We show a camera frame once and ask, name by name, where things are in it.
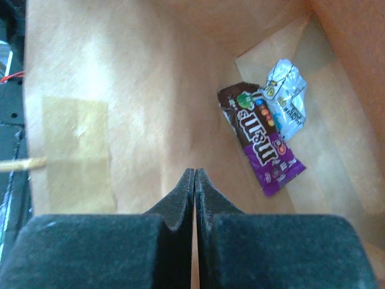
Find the red brown paper bag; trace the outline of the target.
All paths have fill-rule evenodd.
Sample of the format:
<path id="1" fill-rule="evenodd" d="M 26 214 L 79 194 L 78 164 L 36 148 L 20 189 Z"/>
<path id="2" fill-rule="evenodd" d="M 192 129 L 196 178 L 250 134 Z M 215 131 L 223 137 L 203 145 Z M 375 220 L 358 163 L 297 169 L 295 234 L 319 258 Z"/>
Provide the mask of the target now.
<path id="1" fill-rule="evenodd" d="M 249 213 L 346 218 L 384 260 L 383 1 L 2 1 L 36 215 L 138 213 L 204 168 Z M 217 92 L 290 59 L 306 170 L 263 195 Z"/>

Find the purple candy pack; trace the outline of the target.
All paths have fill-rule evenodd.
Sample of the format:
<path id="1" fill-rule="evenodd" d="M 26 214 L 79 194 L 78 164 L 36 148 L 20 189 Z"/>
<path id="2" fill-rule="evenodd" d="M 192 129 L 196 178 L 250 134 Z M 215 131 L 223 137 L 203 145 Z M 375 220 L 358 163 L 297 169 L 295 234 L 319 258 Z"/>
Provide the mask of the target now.
<path id="1" fill-rule="evenodd" d="M 217 97 L 265 196 L 276 194 L 306 169 L 280 136 L 259 85 L 239 82 L 221 89 Z"/>

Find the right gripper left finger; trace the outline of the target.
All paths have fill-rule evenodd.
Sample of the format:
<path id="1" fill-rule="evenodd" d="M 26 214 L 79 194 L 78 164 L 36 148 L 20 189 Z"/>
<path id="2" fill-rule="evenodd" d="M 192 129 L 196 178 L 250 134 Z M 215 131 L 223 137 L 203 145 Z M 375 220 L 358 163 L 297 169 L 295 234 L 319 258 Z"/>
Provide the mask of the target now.
<path id="1" fill-rule="evenodd" d="M 48 214 L 19 233 L 2 288 L 189 288 L 194 170 L 142 214 Z"/>

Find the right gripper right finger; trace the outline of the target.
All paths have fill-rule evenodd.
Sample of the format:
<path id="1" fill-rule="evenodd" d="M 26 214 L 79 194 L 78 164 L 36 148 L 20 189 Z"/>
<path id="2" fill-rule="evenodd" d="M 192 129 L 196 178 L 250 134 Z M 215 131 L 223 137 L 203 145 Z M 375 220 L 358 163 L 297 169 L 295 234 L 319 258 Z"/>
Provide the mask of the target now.
<path id="1" fill-rule="evenodd" d="M 202 288 L 378 288 L 359 237 L 328 214 L 247 214 L 195 173 Z"/>

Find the silver white snack wrapper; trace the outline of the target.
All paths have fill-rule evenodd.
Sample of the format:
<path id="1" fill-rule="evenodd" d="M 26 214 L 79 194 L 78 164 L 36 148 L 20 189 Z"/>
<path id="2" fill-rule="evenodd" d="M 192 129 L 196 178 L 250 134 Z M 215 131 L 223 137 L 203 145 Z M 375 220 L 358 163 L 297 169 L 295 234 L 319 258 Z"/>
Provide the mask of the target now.
<path id="1" fill-rule="evenodd" d="M 284 140 L 292 138 L 304 126 L 306 90 L 306 80 L 288 59 L 279 60 L 266 78 L 263 96 Z"/>

